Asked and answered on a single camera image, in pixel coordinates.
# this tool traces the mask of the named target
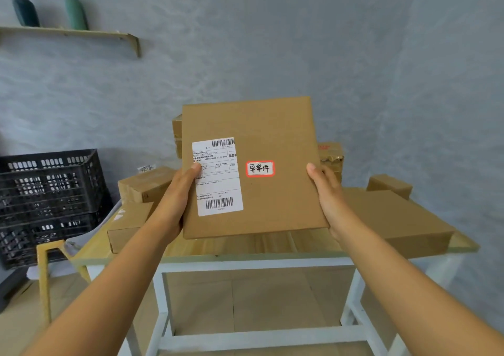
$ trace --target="wall shelf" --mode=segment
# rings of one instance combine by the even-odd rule
[[[140,41],[131,34],[120,32],[109,33],[106,31],[90,31],[90,30],[69,30],[64,28],[45,28],[45,27],[2,27],[0,26],[0,35],[4,33],[40,33],[40,34],[54,34],[64,36],[85,36],[91,38],[119,38],[120,40],[128,41],[129,45],[136,53],[136,57],[140,58]]]

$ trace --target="white sticker with red border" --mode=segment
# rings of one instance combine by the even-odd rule
[[[271,177],[275,174],[273,161],[249,161],[246,166],[247,177]]]
[[[201,164],[196,178],[198,215],[243,210],[234,138],[193,142],[192,159]]]

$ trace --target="black plastic crate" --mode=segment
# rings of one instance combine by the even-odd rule
[[[96,149],[0,157],[0,228],[95,212],[106,191]]]
[[[84,234],[97,227],[112,209],[108,192],[95,213],[73,215],[0,228],[0,262],[5,269],[37,264],[36,246]],[[58,249],[47,252],[49,262],[64,259]]]

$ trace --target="table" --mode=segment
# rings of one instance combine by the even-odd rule
[[[428,264],[426,274],[448,287],[465,255],[479,245],[460,232],[453,235],[446,254],[417,258],[415,264]],[[113,259],[105,230],[95,236],[72,258],[74,266],[85,266],[96,278]],[[328,229],[242,235],[185,240],[179,235],[165,250],[153,278],[159,315],[147,349],[154,356],[159,349],[172,352],[200,352],[257,347],[299,346],[349,341],[367,341],[376,356],[406,356],[404,342],[396,335],[387,350],[360,302],[365,283],[356,270],[350,285],[341,326],[289,330],[233,332],[175,336],[171,323],[169,289],[163,273],[267,268],[348,266],[352,260],[331,237]],[[135,330],[131,326],[120,349],[121,356],[140,355]]]

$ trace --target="wooden tabletop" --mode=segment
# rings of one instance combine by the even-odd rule
[[[103,265],[113,259],[115,255],[110,251],[104,229],[105,226],[72,258],[74,265]],[[471,253],[478,249],[479,245],[473,240],[455,232],[448,253]],[[328,229],[314,229],[194,240],[186,240],[179,235],[166,248],[161,263],[347,256]]]

